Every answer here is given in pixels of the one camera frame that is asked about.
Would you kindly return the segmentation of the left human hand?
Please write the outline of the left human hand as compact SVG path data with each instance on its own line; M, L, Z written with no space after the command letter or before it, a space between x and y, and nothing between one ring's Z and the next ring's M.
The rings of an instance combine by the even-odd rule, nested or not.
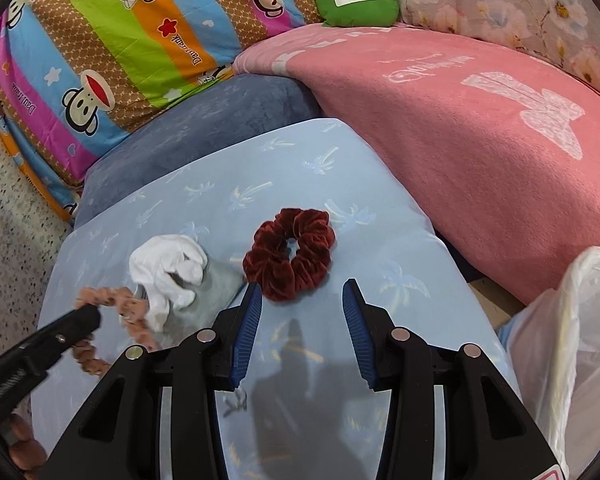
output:
M30 424L19 414L10 414L1 426L8 444L9 456L26 479L40 478L47 454L42 444L35 440Z

